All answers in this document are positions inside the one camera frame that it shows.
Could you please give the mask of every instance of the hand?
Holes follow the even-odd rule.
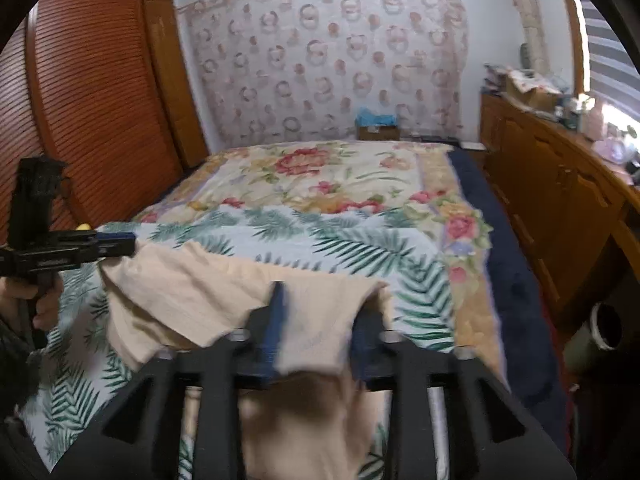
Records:
[[[49,331],[58,324],[60,295],[65,289],[62,279],[56,276],[53,288],[36,304],[36,316],[33,327]],[[32,300],[38,293],[38,286],[18,278],[0,278],[0,316],[11,330],[20,334],[20,317],[18,316],[18,300]]]

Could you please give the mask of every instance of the striped blind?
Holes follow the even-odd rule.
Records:
[[[580,0],[586,22],[591,94],[640,121],[640,74],[607,20],[589,0]]]

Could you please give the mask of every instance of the wallpaper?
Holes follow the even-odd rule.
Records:
[[[456,135],[461,0],[200,0],[187,6],[226,147],[354,135],[360,107]]]

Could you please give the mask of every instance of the louvered door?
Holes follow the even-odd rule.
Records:
[[[42,154],[27,78],[25,28],[20,24],[0,54],[0,244],[6,241],[18,161]],[[74,226],[62,200],[56,202],[53,218],[57,219],[54,228]]]
[[[37,92],[50,150],[89,221],[127,219],[181,176],[146,41],[143,0],[40,0]]]

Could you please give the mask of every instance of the red rose print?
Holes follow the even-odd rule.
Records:
[[[367,206],[372,206],[374,213],[379,213],[385,210],[385,207],[380,202],[376,202],[375,200],[365,200],[364,202],[360,202],[359,204],[356,204],[356,205],[358,209],[362,209],[363,207],[367,207]]]
[[[335,208],[335,213],[344,213],[349,209],[362,209],[363,207],[371,206],[374,213],[384,211],[385,207],[380,202],[375,200],[365,200],[364,202],[354,202],[353,200],[345,200]]]
[[[158,220],[158,213],[156,212],[152,212],[152,213],[147,213],[146,215],[144,215],[141,219],[140,219],[140,223],[143,224],[153,224]]]
[[[315,168],[322,168],[329,161],[329,156],[327,150],[300,148],[283,156],[275,167],[278,173],[286,175],[318,174],[320,170]]]
[[[449,280],[452,283],[464,283],[466,281],[466,270],[462,267],[454,267],[449,270]]]
[[[403,170],[406,171],[411,168],[411,164],[404,158],[395,155],[389,155],[380,161],[382,168],[389,168],[390,170]]]
[[[473,238],[476,219],[472,216],[452,216],[447,222],[447,233],[453,240],[459,238]]]
[[[229,198],[225,198],[222,201],[222,203],[226,205],[230,205],[231,207],[235,207],[236,209],[240,209],[244,205],[244,202],[242,202],[241,200],[238,200],[233,196],[230,196]]]
[[[433,196],[428,191],[420,191],[418,193],[414,193],[409,197],[409,200],[413,200],[414,202],[420,202],[421,204],[426,204],[430,202]]]
[[[327,182],[326,180],[321,180],[320,182],[318,182],[317,186],[311,186],[309,190],[311,191],[316,190],[322,193],[323,195],[327,195],[331,193],[332,187],[333,187],[333,184],[331,184],[330,182]]]

